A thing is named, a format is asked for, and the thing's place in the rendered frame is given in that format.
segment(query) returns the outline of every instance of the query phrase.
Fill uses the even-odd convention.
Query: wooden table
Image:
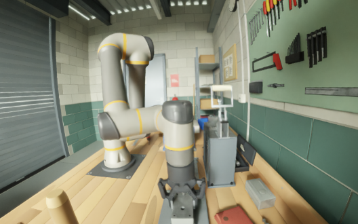
[[[45,196],[56,188],[65,190],[80,223],[157,224],[163,203],[157,183],[159,178],[167,178],[163,138],[159,133],[152,133],[150,141],[144,138],[133,143],[127,142],[129,151],[146,157],[130,180],[86,175],[103,160],[104,149],[101,149],[13,209],[0,219],[0,224],[53,223]],[[202,132],[195,135],[195,144],[202,178],[205,177]],[[247,194],[246,180],[258,177],[276,195],[275,207],[257,210]],[[242,207],[253,223],[263,223],[262,218],[274,224],[326,223],[259,155],[249,172],[235,173],[235,182],[234,187],[206,189],[211,224],[216,223],[216,213],[236,206]]]

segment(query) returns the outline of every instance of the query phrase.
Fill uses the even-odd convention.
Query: open black case
[[[250,145],[250,143],[248,143],[240,134],[237,135],[237,150],[236,160],[240,162],[240,166],[235,166],[235,172],[249,171],[250,167],[245,159],[252,166],[254,164],[257,150],[253,148],[252,145]]]

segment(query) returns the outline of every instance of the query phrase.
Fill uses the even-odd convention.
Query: yellow stripe
[[[126,64],[149,64],[149,62],[142,62],[142,61],[137,61],[137,60],[126,60],[125,63]]]
[[[139,119],[139,134],[142,134],[143,132],[143,125],[142,125],[142,117],[140,116],[139,109],[136,109]]]
[[[97,54],[98,54],[98,53],[100,52],[100,50],[101,50],[102,48],[104,48],[105,46],[114,46],[114,47],[116,47],[116,48],[118,48],[118,49],[121,49],[118,45],[115,45],[115,44],[113,44],[113,43],[108,43],[108,44],[104,44],[104,45],[100,46],[100,48],[98,48]]]
[[[122,103],[125,103],[125,104],[128,105],[128,103],[125,102],[124,100],[115,100],[115,101],[112,101],[112,102],[107,103],[106,106],[104,106],[103,110],[105,110],[106,107],[108,107],[109,105],[111,105],[111,104],[113,104],[113,103],[116,103],[116,102],[122,102]]]
[[[184,150],[193,148],[193,146],[194,146],[194,143],[191,146],[183,147],[183,148],[171,148],[171,147],[168,147],[167,145],[165,146],[165,148],[172,150],[172,151],[184,151]]]
[[[106,149],[107,151],[117,151],[117,150],[121,150],[121,149],[124,149],[125,145],[122,145],[121,147],[118,147],[118,148],[115,148],[115,149],[107,149],[107,148],[104,148]]]
[[[127,54],[127,35],[123,34],[123,52],[122,52],[122,60],[125,60]]]
[[[159,117],[159,114],[160,114],[160,113],[161,113],[161,110],[160,110],[160,112],[158,113],[157,118],[156,118],[156,120],[155,120],[155,125],[157,126],[158,131],[160,131],[160,129],[159,129],[159,127],[158,127],[158,117]]]

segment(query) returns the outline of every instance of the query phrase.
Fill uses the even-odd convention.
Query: ceiling light
[[[79,12],[78,10],[76,10],[74,7],[72,6],[68,6],[70,9],[72,9],[73,11],[77,12],[78,14],[80,14],[82,17],[84,17],[86,20],[90,20],[87,16],[83,15],[81,12]]]

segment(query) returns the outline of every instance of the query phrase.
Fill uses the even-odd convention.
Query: bulletin board
[[[222,57],[224,81],[237,79],[236,43]]]
[[[305,94],[305,88],[354,88],[358,87],[358,26],[356,23],[358,1],[348,0],[342,3],[327,0],[302,1],[302,7],[292,6],[283,1],[281,19],[273,26],[271,37],[266,35],[266,20],[259,30],[253,44],[250,44],[250,26],[248,22],[262,8],[263,0],[253,4],[247,13],[249,32],[251,81],[263,80],[261,94],[251,97],[297,105],[321,107],[339,111],[358,113],[358,97],[325,96]],[[309,68],[307,58],[306,35],[321,27],[327,28],[327,58]],[[287,49],[300,33],[301,51],[304,61],[286,64]],[[252,72],[252,61],[271,52],[279,54],[283,70],[276,68]],[[262,64],[273,63],[272,57]],[[284,87],[270,88],[272,83],[284,84]]]

